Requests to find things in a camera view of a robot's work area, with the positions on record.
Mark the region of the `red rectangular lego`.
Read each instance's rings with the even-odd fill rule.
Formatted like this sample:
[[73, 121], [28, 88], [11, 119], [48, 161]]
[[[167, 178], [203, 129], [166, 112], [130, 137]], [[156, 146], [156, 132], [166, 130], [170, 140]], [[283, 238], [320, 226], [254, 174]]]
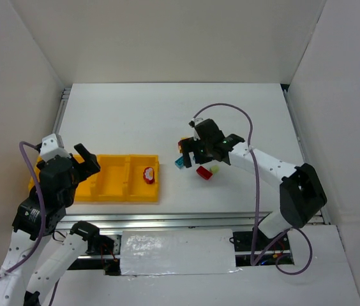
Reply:
[[213, 176], [213, 173], [203, 166], [199, 166], [196, 169], [196, 173], [204, 180], [209, 180]]

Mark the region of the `red arched lego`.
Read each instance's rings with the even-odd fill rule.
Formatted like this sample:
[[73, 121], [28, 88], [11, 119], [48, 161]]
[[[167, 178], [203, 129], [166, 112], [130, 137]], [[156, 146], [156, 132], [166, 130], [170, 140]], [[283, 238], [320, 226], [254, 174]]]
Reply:
[[142, 176], [146, 184], [153, 184], [155, 182], [154, 168], [146, 167]]

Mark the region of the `red yellow lego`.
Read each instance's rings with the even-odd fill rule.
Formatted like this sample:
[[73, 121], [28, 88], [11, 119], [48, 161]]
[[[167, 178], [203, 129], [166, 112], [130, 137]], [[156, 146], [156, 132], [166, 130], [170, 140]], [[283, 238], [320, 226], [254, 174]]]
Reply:
[[177, 145], [180, 153], [191, 152], [193, 147], [194, 138], [181, 138]]

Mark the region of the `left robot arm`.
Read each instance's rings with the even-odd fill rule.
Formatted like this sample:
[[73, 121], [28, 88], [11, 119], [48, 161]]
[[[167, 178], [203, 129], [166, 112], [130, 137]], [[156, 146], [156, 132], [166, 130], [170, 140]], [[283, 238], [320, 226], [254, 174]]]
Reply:
[[10, 245], [0, 268], [0, 305], [41, 305], [48, 296], [54, 297], [60, 278], [80, 255], [112, 253], [115, 244], [97, 226], [79, 221], [51, 257], [37, 265], [66, 208], [73, 204], [79, 184], [99, 173], [100, 165], [81, 143], [74, 146], [82, 158], [78, 162], [62, 145], [44, 140], [34, 146], [41, 157], [36, 173], [24, 149], [27, 145], [20, 142], [19, 149], [34, 186], [12, 223]]

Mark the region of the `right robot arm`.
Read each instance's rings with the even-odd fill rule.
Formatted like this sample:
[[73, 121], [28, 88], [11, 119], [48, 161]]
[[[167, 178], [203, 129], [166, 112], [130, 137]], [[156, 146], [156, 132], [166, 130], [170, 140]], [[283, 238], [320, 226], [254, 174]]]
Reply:
[[290, 228], [302, 228], [327, 203], [327, 197], [314, 167], [297, 166], [277, 159], [235, 134], [225, 136], [212, 119], [192, 120], [194, 136], [179, 142], [184, 166], [211, 161], [226, 163], [259, 176], [261, 182], [275, 188], [280, 206], [259, 222], [259, 231], [271, 239]]

